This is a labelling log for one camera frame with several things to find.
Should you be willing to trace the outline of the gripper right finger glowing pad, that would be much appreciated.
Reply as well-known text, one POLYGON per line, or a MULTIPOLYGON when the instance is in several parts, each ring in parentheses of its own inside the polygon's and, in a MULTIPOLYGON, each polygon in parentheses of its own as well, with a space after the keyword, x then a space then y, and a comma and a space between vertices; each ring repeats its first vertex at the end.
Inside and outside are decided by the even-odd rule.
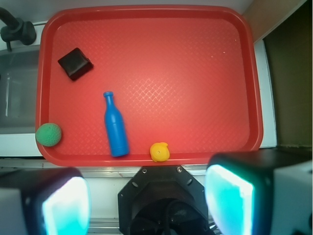
POLYGON ((310 235, 313 232, 310 152, 215 154, 204 193, 223 235, 310 235))

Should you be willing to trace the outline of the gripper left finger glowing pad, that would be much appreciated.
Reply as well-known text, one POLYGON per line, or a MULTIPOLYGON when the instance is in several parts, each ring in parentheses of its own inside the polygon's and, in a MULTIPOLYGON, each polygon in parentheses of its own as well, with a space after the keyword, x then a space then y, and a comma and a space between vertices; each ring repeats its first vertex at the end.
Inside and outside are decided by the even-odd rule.
POLYGON ((76 168, 0 174, 2 235, 86 235, 90 216, 89 185, 76 168))

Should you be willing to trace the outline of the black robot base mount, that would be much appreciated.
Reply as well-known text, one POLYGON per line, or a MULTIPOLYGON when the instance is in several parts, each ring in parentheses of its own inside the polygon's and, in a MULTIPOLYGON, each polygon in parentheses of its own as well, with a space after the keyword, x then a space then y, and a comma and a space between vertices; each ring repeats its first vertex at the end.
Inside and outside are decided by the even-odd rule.
POLYGON ((124 235, 212 235, 203 185, 182 166, 144 166, 118 193, 124 235))

